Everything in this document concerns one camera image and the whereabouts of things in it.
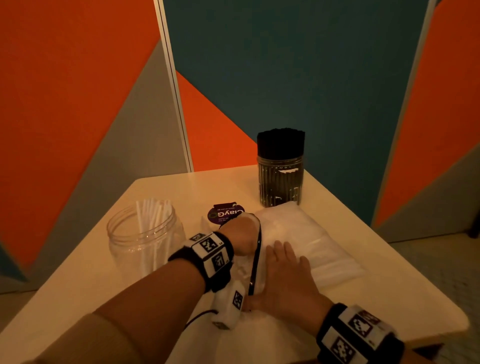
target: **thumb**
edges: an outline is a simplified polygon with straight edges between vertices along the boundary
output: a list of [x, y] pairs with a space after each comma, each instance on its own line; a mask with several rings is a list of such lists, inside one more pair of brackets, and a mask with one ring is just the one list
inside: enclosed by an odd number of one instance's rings
[[253, 296], [245, 296], [242, 311], [262, 311], [264, 306], [264, 295], [262, 293]]

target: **label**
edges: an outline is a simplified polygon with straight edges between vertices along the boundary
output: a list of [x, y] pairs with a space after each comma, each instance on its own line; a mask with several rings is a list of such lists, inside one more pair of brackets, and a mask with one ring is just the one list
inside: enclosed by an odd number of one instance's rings
[[214, 224], [222, 225], [224, 222], [230, 220], [234, 215], [244, 212], [245, 209], [237, 205], [236, 202], [229, 202], [227, 204], [213, 205], [213, 208], [208, 212], [208, 220]]

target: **white device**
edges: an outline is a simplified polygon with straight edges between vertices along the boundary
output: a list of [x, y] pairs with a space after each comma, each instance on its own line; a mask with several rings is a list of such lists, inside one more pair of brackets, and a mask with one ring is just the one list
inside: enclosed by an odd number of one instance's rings
[[245, 287], [239, 280], [230, 281], [215, 293], [212, 309], [218, 314], [212, 316], [212, 323], [221, 330], [232, 330], [240, 319], [244, 297]]

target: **finger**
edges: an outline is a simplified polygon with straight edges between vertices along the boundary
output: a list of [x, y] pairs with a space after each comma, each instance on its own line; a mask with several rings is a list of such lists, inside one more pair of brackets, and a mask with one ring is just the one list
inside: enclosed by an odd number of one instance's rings
[[267, 245], [265, 249], [265, 263], [266, 266], [269, 267], [272, 263], [276, 262], [276, 255], [273, 251], [273, 248]]
[[245, 296], [243, 301], [242, 311], [260, 310], [263, 308], [264, 296], [262, 294], [255, 294], [253, 296]]
[[290, 245], [289, 242], [285, 242], [283, 244], [284, 248], [285, 248], [285, 256], [287, 257], [287, 259], [292, 262], [292, 263], [297, 263], [297, 257], [295, 256], [295, 252], [293, 251], [293, 248], [292, 246]]
[[285, 248], [280, 241], [275, 241], [273, 248], [275, 250], [276, 259], [280, 262], [282, 260], [286, 260], [287, 257], [285, 256]]
[[302, 268], [304, 268], [307, 271], [311, 271], [312, 269], [310, 268], [310, 262], [308, 261], [307, 257], [301, 256], [300, 257], [300, 265]]

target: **person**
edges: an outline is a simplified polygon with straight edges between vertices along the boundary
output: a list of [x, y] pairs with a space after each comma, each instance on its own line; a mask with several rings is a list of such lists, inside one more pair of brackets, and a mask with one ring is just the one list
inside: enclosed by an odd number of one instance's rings
[[[258, 227], [251, 216], [240, 215], [218, 232], [235, 255], [254, 254]], [[263, 292], [247, 296], [243, 310], [263, 311], [317, 337], [334, 303], [319, 293], [308, 259], [297, 259], [288, 242], [276, 241], [266, 247], [266, 273]], [[29, 363], [164, 363], [205, 285], [191, 261], [171, 260], [84, 316]], [[406, 349], [400, 362], [431, 363]]]

